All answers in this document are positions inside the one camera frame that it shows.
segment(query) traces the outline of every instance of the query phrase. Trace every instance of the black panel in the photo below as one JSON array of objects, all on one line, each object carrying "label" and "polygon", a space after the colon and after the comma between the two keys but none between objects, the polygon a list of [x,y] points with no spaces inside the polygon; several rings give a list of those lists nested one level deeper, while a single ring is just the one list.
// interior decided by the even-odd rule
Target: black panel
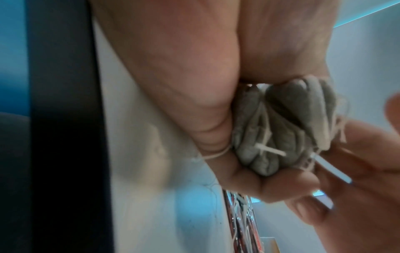
[{"label": "black panel", "polygon": [[113,252],[110,177],[89,5],[26,1],[33,252]]}]

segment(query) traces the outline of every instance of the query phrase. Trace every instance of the finger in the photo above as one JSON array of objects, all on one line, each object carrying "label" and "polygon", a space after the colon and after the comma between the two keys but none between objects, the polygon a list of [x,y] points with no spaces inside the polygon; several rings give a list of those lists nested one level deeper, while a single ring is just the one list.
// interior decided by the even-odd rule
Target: finger
[{"label": "finger", "polygon": [[224,189],[267,203],[310,195],[320,186],[313,173],[298,169],[283,169],[270,177],[259,176],[242,167],[232,151],[207,163]]},{"label": "finger", "polygon": [[304,223],[312,226],[320,225],[329,212],[328,207],[312,196],[287,200],[285,204]]},{"label": "finger", "polygon": [[400,93],[391,97],[385,106],[386,118],[400,134]]},{"label": "finger", "polygon": [[320,156],[332,166],[348,175],[352,180],[378,171],[376,167],[371,166],[350,151],[344,150],[337,145],[332,145],[329,151],[322,152]]},{"label": "finger", "polygon": [[319,163],[315,165],[315,175],[320,181],[320,189],[323,191],[334,203],[338,198],[344,195],[347,187],[350,185],[333,175],[330,171],[324,168]]},{"label": "finger", "polygon": [[338,143],[342,148],[377,168],[400,168],[400,137],[357,120],[346,124],[345,134],[347,142]]}]

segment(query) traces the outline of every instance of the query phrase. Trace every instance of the gray glove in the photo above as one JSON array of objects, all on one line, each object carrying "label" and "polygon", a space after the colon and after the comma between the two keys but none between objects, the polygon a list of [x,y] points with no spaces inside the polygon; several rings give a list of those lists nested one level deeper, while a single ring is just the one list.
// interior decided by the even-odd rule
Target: gray glove
[{"label": "gray glove", "polygon": [[269,176],[280,168],[300,168],[313,152],[328,150],[336,123],[336,95],[329,82],[306,76],[272,85],[265,93],[256,85],[241,87],[232,103],[232,147],[242,165]]}]

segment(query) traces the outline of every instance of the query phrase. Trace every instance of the gray cloth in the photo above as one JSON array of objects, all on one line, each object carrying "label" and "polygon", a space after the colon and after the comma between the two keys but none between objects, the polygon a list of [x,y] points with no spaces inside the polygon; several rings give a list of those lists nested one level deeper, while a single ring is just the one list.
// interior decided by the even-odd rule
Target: gray cloth
[{"label": "gray cloth", "polygon": [[[336,123],[336,95],[330,80],[306,76],[264,93],[241,87],[232,103],[232,148],[243,166],[262,176],[301,167],[317,150],[328,150]],[[256,148],[256,143],[286,156]]]}]

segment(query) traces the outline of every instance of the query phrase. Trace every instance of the gray fabric bundle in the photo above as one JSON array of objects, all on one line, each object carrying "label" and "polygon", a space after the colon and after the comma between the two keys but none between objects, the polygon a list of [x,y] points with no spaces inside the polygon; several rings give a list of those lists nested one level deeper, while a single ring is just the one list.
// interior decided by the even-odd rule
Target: gray fabric bundle
[{"label": "gray fabric bundle", "polygon": [[[313,152],[328,150],[336,124],[330,80],[306,76],[265,92],[241,87],[232,104],[232,148],[243,166],[262,176],[303,166]],[[263,151],[257,143],[285,152]]]}]

